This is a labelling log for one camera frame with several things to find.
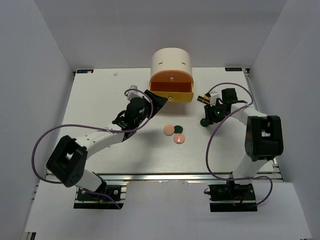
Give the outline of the peach puff with ribbon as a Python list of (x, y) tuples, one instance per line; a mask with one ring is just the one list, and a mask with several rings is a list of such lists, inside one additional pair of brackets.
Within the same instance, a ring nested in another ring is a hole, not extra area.
[(176, 143), (176, 144), (183, 144), (186, 140), (186, 137), (183, 133), (176, 133), (173, 137), (173, 141)]

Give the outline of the orange top drawer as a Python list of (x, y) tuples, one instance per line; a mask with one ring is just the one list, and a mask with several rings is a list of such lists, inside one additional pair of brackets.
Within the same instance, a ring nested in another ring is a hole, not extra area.
[(192, 83), (193, 81), (192, 75), (182, 70), (161, 70), (150, 78), (151, 83)]

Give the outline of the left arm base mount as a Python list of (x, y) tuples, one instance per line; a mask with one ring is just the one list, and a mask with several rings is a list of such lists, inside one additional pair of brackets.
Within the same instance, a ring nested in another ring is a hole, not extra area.
[(74, 209), (120, 210), (126, 199), (127, 183), (110, 175), (85, 172), (76, 184)]

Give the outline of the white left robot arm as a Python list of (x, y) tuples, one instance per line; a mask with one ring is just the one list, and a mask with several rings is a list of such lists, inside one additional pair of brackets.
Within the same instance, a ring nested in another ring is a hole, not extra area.
[(132, 137), (167, 103), (166, 97), (149, 90), (130, 88), (125, 91), (129, 101), (109, 126), (82, 137), (63, 136), (46, 163), (47, 169), (69, 188), (77, 186), (99, 200), (106, 196), (107, 184), (97, 174), (85, 169), (94, 154), (120, 144)]

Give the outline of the yellow drawer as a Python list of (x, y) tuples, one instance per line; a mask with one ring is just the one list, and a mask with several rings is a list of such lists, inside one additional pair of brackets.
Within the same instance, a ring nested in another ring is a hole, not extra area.
[(149, 90), (175, 103), (190, 103), (194, 97), (192, 82), (151, 82)]

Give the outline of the green round compact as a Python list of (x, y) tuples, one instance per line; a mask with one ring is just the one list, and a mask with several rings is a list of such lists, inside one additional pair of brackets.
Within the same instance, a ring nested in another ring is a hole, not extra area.
[(202, 118), (202, 119), (200, 120), (200, 125), (201, 125), (202, 127), (207, 127), (207, 126), (208, 126), (205, 118)]

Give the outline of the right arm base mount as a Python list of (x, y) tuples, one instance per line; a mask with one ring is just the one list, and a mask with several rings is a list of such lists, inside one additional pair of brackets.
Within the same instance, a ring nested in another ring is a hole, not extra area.
[(211, 213), (258, 211), (252, 184), (240, 185), (227, 181), (225, 184), (208, 185), (203, 193), (209, 196)]

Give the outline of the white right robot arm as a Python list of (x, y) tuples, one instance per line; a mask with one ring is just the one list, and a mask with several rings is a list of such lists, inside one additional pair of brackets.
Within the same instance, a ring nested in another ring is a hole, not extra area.
[(267, 115), (251, 107), (253, 102), (239, 100), (235, 88), (226, 88), (204, 95), (205, 117), (200, 120), (202, 127), (218, 124), (221, 127), (233, 117), (246, 126), (245, 156), (226, 181), (226, 195), (236, 200), (243, 195), (260, 169), (284, 151), (282, 121), (277, 115)]

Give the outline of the peach powder puff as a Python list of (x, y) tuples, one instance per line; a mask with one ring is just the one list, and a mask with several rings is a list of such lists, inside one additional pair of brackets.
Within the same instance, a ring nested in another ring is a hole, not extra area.
[(168, 124), (163, 128), (163, 133), (166, 136), (171, 136), (171, 135), (173, 135), (175, 133), (175, 127), (173, 125), (171, 125), (171, 124)]

